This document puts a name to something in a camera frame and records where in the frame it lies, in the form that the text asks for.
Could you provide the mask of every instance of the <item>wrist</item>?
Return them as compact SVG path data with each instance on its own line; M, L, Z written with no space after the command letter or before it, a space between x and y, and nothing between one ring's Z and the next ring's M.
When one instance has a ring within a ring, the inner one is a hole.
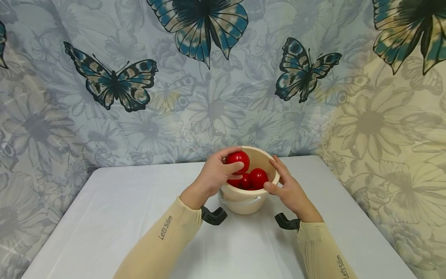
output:
M180 195L180 200L190 209L198 210L206 203L209 195L204 187L192 183Z
M304 223L320 223L324 221L309 199L302 201L299 208L294 210L293 213Z

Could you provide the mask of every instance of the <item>cream bucket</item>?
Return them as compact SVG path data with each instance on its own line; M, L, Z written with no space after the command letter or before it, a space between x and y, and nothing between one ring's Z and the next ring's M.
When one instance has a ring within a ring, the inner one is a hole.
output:
M261 168L266 171L268 181L277 185L280 176L276 169L269 163L269 159L272 159L272 156L255 147L242 147L250 160L248 172L251 172L251 170L255 168ZM265 189L246 191L235 188L228 183L225 183L219 191L220 201L233 212L242 215L257 212L262 207L267 197L268 192Z

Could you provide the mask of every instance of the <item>black bracket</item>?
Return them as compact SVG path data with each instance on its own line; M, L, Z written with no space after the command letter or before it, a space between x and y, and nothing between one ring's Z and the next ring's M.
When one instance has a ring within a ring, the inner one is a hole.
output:
M288 220L283 213L277 214L274 219L276 219L277 224L282 229L297 229L299 230L301 221L299 219Z
M223 223L223 221L226 219L226 217L227 217L227 213L221 207L219 207L214 212L209 211L209 209L207 209L206 206L201 207L201 218L206 223L209 223L214 226L218 226L219 224Z

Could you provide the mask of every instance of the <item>white tablecloth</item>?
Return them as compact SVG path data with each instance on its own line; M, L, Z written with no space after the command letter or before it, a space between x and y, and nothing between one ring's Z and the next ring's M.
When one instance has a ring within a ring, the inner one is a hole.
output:
M394 249L316 156L283 158L319 209L361 279L415 279ZM129 250L198 175L203 163L101 168L93 173L23 279L111 279ZM206 203L221 206L218 197ZM220 226L204 223L180 257L175 279L305 278L295 232L274 216L295 218L277 197Z

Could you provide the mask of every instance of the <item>fabric backdrop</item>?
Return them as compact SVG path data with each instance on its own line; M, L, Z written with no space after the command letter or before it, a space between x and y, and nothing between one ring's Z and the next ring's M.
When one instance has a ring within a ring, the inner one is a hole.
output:
M443 0L162 2L0 0L0 279L96 168L233 145L321 156L418 278L446 278ZM224 31L193 40L186 2L214 17L193 34ZM107 86L150 101L109 106Z

